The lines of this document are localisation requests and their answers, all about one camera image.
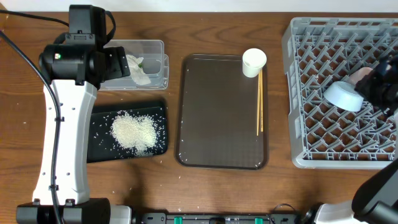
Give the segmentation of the cream plastic cup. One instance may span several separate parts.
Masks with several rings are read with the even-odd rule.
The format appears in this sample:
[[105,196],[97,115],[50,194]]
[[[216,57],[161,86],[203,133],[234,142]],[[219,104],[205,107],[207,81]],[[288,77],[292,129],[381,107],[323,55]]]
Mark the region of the cream plastic cup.
[[248,78],[254,78],[267,62],[266,54],[257,48],[251,48],[243,53],[243,74]]

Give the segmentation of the pink plastic cup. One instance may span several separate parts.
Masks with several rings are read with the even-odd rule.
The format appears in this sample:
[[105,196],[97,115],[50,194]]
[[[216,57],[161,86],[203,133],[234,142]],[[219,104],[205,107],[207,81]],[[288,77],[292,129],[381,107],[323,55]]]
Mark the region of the pink plastic cup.
[[348,83],[352,85],[356,85],[357,82],[362,80],[366,75],[369,75],[372,72],[372,68],[370,67],[363,67],[351,74],[348,78]]

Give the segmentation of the white tissue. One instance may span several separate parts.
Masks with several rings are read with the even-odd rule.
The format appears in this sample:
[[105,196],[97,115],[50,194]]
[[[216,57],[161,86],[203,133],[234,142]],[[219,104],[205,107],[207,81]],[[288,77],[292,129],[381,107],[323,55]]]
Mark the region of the white tissue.
[[127,63],[130,70],[130,77],[139,86],[148,85],[151,83],[150,78],[143,71],[143,57],[135,57],[133,55],[126,55]]

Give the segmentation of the light blue bowl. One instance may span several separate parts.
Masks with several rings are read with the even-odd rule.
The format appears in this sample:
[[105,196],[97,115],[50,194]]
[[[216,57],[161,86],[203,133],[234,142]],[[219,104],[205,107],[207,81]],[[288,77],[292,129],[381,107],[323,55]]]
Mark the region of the light blue bowl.
[[324,97],[331,104],[351,112],[359,112],[364,98],[347,82],[333,82],[324,92]]

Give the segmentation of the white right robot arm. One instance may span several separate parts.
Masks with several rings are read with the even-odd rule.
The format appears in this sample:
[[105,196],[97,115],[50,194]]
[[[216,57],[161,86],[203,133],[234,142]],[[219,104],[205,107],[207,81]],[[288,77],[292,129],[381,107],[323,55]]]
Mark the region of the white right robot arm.
[[[375,68],[359,69],[347,82],[334,82],[324,96],[351,112],[358,112],[359,104],[366,100],[397,122],[397,56],[380,59]],[[397,223],[397,159],[362,184],[351,201],[320,203],[299,222]]]

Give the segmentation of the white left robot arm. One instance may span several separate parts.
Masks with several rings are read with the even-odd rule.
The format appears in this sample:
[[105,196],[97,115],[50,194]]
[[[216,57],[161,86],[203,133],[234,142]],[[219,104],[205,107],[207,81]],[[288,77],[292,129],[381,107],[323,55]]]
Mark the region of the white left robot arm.
[[87,155],[90,118],[103,82],[130,74],[122,47],[92,5],[69,8],[68,32],[46,46],[34,68],[44,82],[45,139],[32,200],[19,205],[18,223],[131,223],[132,209],[90,197]]

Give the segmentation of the wooden chopstick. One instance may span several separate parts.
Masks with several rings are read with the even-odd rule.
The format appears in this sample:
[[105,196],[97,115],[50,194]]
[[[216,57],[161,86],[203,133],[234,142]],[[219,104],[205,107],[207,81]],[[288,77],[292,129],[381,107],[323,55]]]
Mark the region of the wooden chopstick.
[[259,73],[260,83],[260,130],[264,132],[264,97],[263,97],[263,70]]
[[256,136],[259,135],[259,122],[260,122],[260,105],[261,105],[261,71],[258,73],[257,79],[257,123],[256,123]]

